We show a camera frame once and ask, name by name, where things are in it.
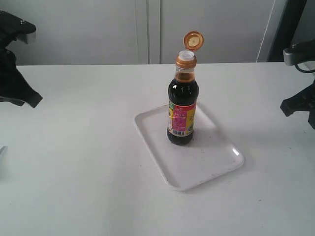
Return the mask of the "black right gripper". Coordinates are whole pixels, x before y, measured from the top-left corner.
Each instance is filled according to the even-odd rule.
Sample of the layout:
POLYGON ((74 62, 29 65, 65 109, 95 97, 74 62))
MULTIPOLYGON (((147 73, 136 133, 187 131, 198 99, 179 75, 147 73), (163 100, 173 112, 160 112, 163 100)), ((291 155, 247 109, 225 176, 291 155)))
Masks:
POLYGON ((286 117, 299 111, 309 112, 308 123, 315 129, 315 82, 291 98, 283 100, 280 109, 286 117))

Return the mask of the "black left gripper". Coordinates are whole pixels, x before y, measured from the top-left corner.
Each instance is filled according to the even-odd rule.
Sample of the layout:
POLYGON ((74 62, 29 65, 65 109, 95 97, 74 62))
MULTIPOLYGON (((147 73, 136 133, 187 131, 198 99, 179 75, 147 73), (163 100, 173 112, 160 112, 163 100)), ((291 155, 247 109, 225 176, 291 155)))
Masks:
POLYGON ((43 98, 19 72, 16 56, 7 47, 0 47, 0 101, 35 108, 43 98))

